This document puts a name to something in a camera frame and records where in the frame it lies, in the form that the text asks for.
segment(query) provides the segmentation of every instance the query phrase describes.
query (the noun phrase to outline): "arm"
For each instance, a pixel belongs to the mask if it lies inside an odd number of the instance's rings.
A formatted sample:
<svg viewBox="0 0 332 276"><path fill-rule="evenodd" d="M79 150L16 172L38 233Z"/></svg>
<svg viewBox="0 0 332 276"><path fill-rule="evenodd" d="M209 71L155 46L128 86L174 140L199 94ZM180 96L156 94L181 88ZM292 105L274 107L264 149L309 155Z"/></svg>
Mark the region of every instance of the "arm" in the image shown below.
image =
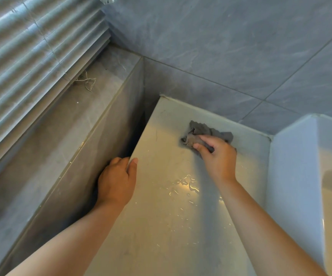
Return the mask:
<svg viewBox="0 0 332 276"><path fill-rule="evenodd" d="M115 158L98 180L94 209L44 244L8 276L81 276L106 239L117 217L130 201L138 160Z"/></svg>
<svg viewBox="0 0 332 276"><path fill-rule="evenodd" d="M323 269L255 202L235 177L236 150L219 138L200 136L215 151L195 144L233 220L258 276L325 276Z"/></svg>

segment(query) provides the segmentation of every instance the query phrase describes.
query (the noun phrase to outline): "tiled ledge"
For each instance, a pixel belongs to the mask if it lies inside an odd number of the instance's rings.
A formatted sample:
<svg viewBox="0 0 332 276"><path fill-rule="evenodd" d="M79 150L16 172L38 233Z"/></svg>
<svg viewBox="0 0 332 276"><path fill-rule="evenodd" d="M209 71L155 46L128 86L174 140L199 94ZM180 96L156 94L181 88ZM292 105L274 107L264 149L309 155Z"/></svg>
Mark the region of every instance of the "tiled ledge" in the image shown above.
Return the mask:
<svg viewBox="0 0 332 276"><path fill-rule="evenodd" d="M77 217L143 111L143 59L109 46L0 174L0 275Z"/></svg>

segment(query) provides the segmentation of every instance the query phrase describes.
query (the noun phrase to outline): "white string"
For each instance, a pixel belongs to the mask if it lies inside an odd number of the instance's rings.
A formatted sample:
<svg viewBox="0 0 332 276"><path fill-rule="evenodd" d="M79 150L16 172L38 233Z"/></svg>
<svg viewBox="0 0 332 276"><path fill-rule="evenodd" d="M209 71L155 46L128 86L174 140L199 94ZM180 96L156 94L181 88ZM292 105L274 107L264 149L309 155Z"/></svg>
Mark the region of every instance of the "white string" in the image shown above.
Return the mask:
<svg viewBox="0 0 332 276"><path fill-rule="evenodd" d="M94 86L95 83L96 83L96 78L88 78L87 71L85 71L85 77L86 77L85 79L76 79L75 81L85 81L85 83L84 83L85 88L86 88L88 91L92 92L93 86ZM87 87L87 83L90 82L91 80L94 80L94 81L93 81L93 83L90 85L90 88L88 88L88 87Z"/></svg>

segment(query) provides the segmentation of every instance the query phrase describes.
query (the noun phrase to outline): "person's left hand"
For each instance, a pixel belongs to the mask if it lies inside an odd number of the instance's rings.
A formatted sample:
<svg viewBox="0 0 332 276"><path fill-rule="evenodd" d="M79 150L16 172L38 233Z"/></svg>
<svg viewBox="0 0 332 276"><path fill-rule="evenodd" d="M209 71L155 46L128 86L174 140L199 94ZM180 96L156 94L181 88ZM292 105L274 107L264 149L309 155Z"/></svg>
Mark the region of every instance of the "person's left hand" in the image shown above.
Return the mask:
<svg viewBox="0 0 332 276"><path fill-rule="evenodd" d="M98 179L98 199L96 205L115 203L123 208L132 198L136 182L138 159L114 158Z"/></svg>

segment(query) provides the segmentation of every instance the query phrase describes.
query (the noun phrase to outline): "gray cloth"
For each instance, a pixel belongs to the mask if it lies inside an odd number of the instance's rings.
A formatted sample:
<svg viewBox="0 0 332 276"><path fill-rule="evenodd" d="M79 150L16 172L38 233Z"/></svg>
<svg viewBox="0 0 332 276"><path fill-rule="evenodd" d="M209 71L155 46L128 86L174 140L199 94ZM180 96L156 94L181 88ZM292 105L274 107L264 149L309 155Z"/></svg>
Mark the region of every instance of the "gray cloth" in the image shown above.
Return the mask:
<svg viewBox="0 0 332 276"><path fill-rule="evenodd" d="M216 129L209 128L206 124L201 124L201 123L197 123L195 121L190 121L188 133L186 134L186 136L184 136L181 139L181 142L182 142L182 144L186 145L188 148L192 149L199 156L200 156L199 152L193 148L194 143L199 143L199 144L204 145L211 153L214 152L214 148L209 146L203 140L201 140L198 135L215 136L220 139L223 139L228 144L231 144L231 142L234 139L234 136L231 132L219 132Z"/></svg>

